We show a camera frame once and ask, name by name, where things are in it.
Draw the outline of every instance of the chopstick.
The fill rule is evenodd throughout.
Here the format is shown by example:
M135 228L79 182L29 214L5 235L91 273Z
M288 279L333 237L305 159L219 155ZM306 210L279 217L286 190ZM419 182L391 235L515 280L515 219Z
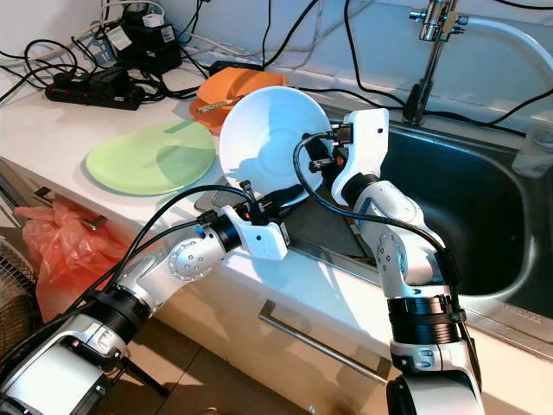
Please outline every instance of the chopstick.
M222 101L219 101L219 102L214 102L213 104L204 105L204 106L201 106L199 108L196 108L196 112L199 112L199 113L203 114L204 112L209 112L211 110L216 110L217 108L220 108L221 106L236 104L243 97L244 97L244 95L239 95L238 97L227 98L227 99L223 99Z

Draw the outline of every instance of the metal handle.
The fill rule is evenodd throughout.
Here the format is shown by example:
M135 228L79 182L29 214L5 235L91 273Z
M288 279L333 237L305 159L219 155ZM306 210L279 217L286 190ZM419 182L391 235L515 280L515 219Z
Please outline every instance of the metal handle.
M49 197L47 197L48 193L50 192L52 192L51 189L43 186L33 193L33 197L39 202L44 203L45 205L52 206L52 202L54 201L54 199L50 199ZM93 220L81 218L80 221L83 222L85 226L90 227L92 230L95 231L96 229L104 225L107 222L107 219L102 215L98 215Z
M52 199L49 199L47 198L46 196L48 195L48 193L50 193L52 190L50 190L49 188L46 188L46 187L41 187L39 188L38 190L36 190L34 193L33 193L33 197L44 203L45 205L49 205L49 206L52 206Z
M270 314L275 309L275 306L276 306L275 303L273 303L271 300L267 300L263 308L261 309L261 311L259 311L259 314L257 315L257 317L259 317L261 321L266 322L267 324L273 326L274 328L279 329L284 333L287 333L295 337L300 342L304 342L305 344L308 344L312 348L319 350L320 352L326 354L327 356L332 357L333 359L336 359L340 363L350 367L351 369L359 372L360 374L363 374L367 378L376 380L378 383L381 383L382 385L385 385L388 383L388 375L390 374L390 370L391 370L391 362L389 360L385 359L384 357L380 357L380 361L378 362L377 369L376 370L371 369L370 367L367 367L364 364L353 360L352 358L346 356L345 354L342 354L338 350L331 348L326 344L321 343L318 340L314 339L313 337L306 335L305 333L289 326L285 322L281 322L280 320L276 319Z

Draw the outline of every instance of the white hose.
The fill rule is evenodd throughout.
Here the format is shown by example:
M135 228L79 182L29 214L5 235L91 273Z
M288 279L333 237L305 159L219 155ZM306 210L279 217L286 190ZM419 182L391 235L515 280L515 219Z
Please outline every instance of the white hose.
M553 73L553 56L544 48L536 39L527 33L523 32L520 29L514 28L509 24L504 24L502 22L495 22L494 20L480 19L478 17L470 17L468 21L470 26L483 26L486 28L492 28L506 32L509 35L517 37L522 42L530 46L534 51L541 56L545 61L548 67L550 67L551 72Z

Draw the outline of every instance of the white countertop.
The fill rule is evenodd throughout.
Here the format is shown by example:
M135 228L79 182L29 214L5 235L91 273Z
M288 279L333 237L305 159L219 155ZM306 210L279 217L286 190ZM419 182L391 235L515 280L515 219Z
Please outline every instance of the white countertop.
M169 87L175 89L201 82L186 69L171 71L167 78ZM188 103L172 99L142 105L132 112L62 104L34 93L0 111L0 156L31 179L137 232L171 195L117 194L94 182L83 161L90 150L108 140L182 118L190 118ZM221 176L215 161L193 186L215 183ZM197 197L170 209L157 229L196 216ZM385 298L377 286L297 252L289 252L281 262L269 263L253 261L237 250L227 257L221 273L284 303L303 303L329 316L338 333L349 326L368 348L389 354L390 324ZM553 364L474 329L471 333L480 357L485 402L490 408L500 408L493 413L549 414L553 408Z

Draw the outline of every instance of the cabinet drawer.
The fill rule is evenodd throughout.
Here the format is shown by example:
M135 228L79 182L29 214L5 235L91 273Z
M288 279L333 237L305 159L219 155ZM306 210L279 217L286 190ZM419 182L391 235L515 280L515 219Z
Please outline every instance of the cabinet drawer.
M381 382L369 379L312 345L269 325L258 314L268 299L273 300L276 306L270 318L285 322L364 367L376 371L380 365L382 371L381 356L343 333L338 335L332 329L333 321L301 304L267 298L227 276L219 274L212 278L210 274L204 281L207 283L204 288L210 285L207 289L209 301L216 310L222 330L221 341L233 366L312 413L388 413L385 386Z

